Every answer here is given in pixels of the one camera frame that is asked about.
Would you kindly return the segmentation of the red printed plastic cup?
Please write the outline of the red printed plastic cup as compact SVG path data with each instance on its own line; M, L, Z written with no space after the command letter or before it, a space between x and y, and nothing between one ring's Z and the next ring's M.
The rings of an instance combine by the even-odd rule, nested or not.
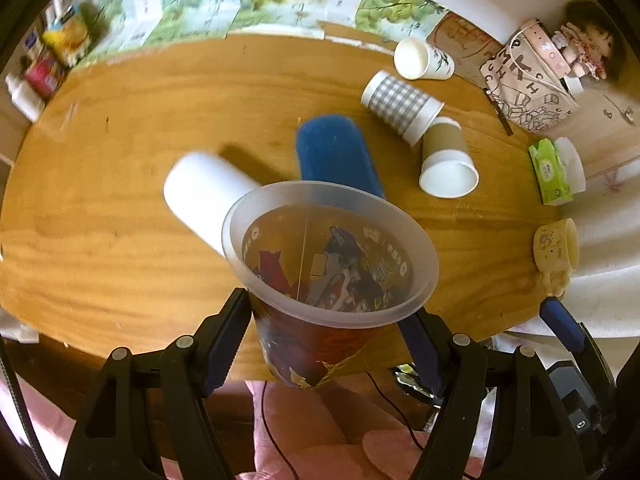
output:
M439 274L422 226L350 186L288 181L228 211L221 245L250 293L262 354L281 382L328 382L384 327L424 307Z

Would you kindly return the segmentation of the brown sleeve paper cup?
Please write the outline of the brown sleeve paper cup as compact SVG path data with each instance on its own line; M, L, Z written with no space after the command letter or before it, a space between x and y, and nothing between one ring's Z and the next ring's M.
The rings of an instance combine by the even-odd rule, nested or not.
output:
M422 166L419 185L437 198L460 198L472 193L480 183L462 128L449 117L437 117L422 139Z

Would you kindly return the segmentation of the white paper cup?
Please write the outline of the white paper cup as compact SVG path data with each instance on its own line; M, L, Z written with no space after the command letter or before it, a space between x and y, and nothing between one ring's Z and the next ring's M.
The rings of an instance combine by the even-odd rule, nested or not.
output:
M240 198L259 187L222 157L192 152L171 168L163 194L174 216L222 256L224 218Z

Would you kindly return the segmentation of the grey checkered paper cup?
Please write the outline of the grey checkered paper cup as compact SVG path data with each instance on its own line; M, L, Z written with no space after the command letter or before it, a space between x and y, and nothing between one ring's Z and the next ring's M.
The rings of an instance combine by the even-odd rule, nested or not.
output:
M361 104L390 126L410 146L415 146L444 108L434 96L379 70L367 83Z

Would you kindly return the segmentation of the blue plastic cup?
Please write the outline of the blue plastic cup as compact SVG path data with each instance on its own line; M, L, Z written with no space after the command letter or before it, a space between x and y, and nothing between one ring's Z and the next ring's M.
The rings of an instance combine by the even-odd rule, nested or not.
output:
M352 118L329 114L303 122L295 147L303 180L347 185L385 197L367 143Z

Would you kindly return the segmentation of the white leaf print cup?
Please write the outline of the white leaf print cup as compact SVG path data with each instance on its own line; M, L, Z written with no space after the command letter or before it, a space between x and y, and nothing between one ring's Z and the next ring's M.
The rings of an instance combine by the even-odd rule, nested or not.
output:
M454 59L426 41L408 37L398 42L394 51L397 73L408 80L446 80L454 74Z

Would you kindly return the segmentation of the white curtain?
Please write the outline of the white curtain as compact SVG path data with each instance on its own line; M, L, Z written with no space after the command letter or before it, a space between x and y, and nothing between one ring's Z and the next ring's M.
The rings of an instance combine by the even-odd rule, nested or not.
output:
M560 208L575 221L579 266L562 303L597 339L639 336L639 162L587 181Z

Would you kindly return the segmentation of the cream ceramic mug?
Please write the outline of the cream ceramic mug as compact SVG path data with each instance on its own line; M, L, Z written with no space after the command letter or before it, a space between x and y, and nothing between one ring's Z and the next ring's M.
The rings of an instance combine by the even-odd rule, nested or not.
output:
M533 254L541 287L548 297L562 297L579 264L579 237L573 219L536 229Z

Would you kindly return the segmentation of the green tissue pack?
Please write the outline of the green tissue pack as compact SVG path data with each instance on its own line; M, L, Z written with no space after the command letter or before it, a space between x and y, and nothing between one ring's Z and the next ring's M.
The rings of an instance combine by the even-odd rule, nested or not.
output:
M585 192L587 180L582 160L567 138L542 139L528 148L542 203L561 206Z

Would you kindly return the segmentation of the black pen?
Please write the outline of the black pen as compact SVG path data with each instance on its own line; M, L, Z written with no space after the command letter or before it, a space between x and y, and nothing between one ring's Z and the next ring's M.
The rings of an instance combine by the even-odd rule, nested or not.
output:
M508 122L508 120L506 119L506 116L504 116L502 109L499 105L499 103L492 97L492 94L490 92L490 90L488 88L483 88L483 91L485 93L486 98L488 99L489 104L492 106L492 108L494 109L497 117L498 117L498 121L500 122L500 124L502 125L503 130L506 132L507 136L513 136L514 132Z

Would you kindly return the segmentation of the letter print fabric box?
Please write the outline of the letter print fabric box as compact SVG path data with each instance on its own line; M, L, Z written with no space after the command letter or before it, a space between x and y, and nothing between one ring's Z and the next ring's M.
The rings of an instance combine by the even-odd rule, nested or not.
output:
M521 32L480 68L485 88L502 114L532 133L569 118L579 104Z

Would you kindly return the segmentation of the brown cardboard card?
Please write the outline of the brown cardboard card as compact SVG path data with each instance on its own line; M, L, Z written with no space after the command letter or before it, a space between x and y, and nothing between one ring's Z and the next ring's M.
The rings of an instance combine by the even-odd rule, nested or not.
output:
M502 48L502 44L483 29L454 12L447 12L427 37L427 42L454 59L454 73L485 88L480 68Z

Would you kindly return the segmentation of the pink speaker box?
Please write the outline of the pink speaker box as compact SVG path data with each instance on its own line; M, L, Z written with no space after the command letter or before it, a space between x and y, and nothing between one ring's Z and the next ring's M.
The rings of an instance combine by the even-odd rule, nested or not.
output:
M561 51L555 47L540 21L536 18L531 18L521 24L520 31L555 76L563 78L570 73L570 66L567 64L566 59Z

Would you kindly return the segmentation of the white small bottle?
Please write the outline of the white small bottle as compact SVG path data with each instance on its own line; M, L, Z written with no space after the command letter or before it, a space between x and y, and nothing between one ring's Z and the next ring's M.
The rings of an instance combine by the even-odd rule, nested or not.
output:
M6 86L14 106L34 124L46 106L43 99L35 92L29 82L22 77L7 74Z

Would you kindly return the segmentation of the grape calendar cards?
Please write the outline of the grape calendar cards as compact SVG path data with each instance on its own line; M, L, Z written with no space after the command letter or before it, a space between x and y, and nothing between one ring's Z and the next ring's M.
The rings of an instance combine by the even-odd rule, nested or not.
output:
M448 10L434 0L77 0L96 35L91 58L178 42L263 34L321 39L326 26L386 41L426 38Z

